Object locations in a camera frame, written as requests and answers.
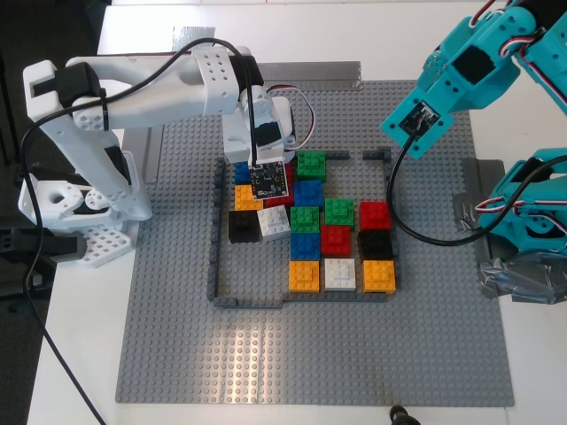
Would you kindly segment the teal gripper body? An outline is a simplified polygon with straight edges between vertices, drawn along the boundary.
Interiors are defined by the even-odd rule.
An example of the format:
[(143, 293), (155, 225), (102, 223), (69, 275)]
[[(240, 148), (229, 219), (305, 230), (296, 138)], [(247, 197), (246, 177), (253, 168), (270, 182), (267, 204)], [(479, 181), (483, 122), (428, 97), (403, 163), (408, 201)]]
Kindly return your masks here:
[(534, 17), (525, 8), (507, 8), (475, 26), (466, 17), (427, 58), (418, 87), (439, 113), (482, 110), (501, 97), (520, 74), (501, 46), (534, 33)]

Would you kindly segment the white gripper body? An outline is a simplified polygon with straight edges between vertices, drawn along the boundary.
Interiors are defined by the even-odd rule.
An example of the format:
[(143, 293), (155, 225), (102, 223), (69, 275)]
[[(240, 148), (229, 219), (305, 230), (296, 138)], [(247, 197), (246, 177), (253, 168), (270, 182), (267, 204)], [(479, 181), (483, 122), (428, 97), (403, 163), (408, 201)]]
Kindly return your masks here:
[[(264, 120), (264, 124), (277, 124), (281, 134), (277, 141), (263, 147), (260, 147), (260, 138), (256, 136), (256, 164), (291, 162), (295, 154), (284, 150), (295, 144), (290, 101), (286, 97), (271, 97), (269, 100), (263, 97), (259, 102), (254, 102), (254, 109), (260, 112), (260, 120)], [(238, 103), (232, 114), (222, 116), (222, 133), (226, 159), (232, 164), (247, 162), (250, 165), (252, 146), (246, 106)]]

